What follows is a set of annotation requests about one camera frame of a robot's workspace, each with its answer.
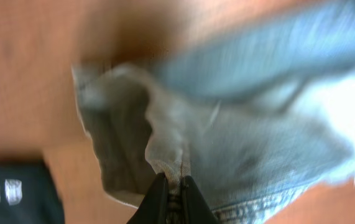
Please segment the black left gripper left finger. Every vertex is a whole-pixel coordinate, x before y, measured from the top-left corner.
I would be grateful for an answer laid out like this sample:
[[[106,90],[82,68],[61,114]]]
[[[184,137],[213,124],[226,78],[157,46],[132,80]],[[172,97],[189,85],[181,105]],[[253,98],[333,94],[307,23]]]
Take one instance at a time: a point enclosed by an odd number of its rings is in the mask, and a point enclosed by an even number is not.
[[[167,201],[168,181],[164,173],[159,173],[127,224],[166,224]]]

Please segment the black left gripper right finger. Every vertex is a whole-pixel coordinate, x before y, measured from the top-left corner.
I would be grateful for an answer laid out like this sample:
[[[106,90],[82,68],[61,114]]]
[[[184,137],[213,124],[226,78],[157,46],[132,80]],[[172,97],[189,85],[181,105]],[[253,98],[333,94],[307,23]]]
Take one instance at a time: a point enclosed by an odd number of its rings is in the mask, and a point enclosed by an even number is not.
[[[182,179],[181,196],[185,224],[218,224],[191,176]]]

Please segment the light blue denim shorts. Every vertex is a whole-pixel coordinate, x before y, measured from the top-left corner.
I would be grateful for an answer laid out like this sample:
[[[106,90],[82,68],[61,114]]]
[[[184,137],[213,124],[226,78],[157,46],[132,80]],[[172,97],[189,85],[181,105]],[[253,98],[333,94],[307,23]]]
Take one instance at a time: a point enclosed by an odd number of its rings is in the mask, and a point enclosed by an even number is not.
[[[326,1],[153,62],[72,69],[103,190],[167,223],[191,177],[220,223],[264,223],[318,183],[355,183],[355,0]]]

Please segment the black garment with logo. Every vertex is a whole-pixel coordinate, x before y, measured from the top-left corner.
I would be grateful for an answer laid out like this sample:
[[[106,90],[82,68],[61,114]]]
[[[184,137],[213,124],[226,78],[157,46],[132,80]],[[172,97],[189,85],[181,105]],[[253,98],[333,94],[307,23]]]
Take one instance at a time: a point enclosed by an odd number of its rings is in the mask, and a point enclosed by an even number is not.
[[[40,154],[0,155],[0,224],[64,224],[65,212]]]

